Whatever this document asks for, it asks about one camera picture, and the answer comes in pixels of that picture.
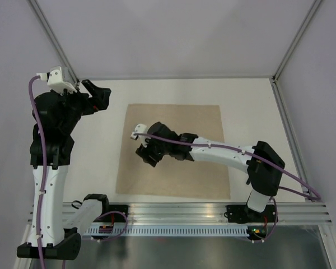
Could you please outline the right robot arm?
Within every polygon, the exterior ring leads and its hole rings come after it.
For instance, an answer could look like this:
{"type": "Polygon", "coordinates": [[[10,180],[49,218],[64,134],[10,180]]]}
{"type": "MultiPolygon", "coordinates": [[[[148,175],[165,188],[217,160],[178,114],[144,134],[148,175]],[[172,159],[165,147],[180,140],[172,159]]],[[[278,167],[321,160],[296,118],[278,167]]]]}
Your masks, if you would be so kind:
{"type": "Polygon", "coordinates": [[[222,164],[246,173],[246,183],[252,187],[247,202],[240,210],[227,209],[226,217],[238,224],[272,220],[265,211],[278,192],[285,163],[268,143],[233,147],[193,133],[177,134],[161,122],[150,127],[138,124],[130,137],[140,141],[136,154],[152,167],[170,156],[178,161],[222,164]]]}

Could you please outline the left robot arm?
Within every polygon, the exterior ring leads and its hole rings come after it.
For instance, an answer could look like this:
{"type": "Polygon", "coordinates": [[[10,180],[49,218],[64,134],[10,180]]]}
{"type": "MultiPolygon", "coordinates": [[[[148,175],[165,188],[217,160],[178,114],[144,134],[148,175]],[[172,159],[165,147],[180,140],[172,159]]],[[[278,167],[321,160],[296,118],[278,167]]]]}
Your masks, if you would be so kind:
{"type": "Polygon", "coordinates": [[[19,258],[69,261],[77,258],[85,231],[95,220],[110,218],[111,208],[105,194],[88,194],[79,209],[63,221],[64,185],[71,163],[74,140],[71,136],[78,121],[109,106],[111,90],[94,85],[90,80],[81,84],[87,92],[74,89],[62,92],[51,89],[33,95],[29,81],[32,115],[36,120],[30,146],[30,164],[34,176],[34,210],[28,239],[17,247],[19,258]]]}

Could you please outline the beige cloth napkin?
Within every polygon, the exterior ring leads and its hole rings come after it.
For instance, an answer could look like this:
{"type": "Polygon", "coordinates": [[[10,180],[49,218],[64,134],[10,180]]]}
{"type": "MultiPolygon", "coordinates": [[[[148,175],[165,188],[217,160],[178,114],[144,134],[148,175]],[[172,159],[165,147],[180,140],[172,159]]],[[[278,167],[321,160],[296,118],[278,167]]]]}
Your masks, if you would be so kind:
{"type": "Polygon", "coordinates": [[[209,162],[178,161],[165,156],[156,167],[146,164],[135,153],[139,141],[130,139],[136,125],[165,124],[177,134],[193,133],[223,142],[220,108],[217,105],[130,104],[123,128],[116,192],[196,198],[230,199],[228,168],[209,162]]]}

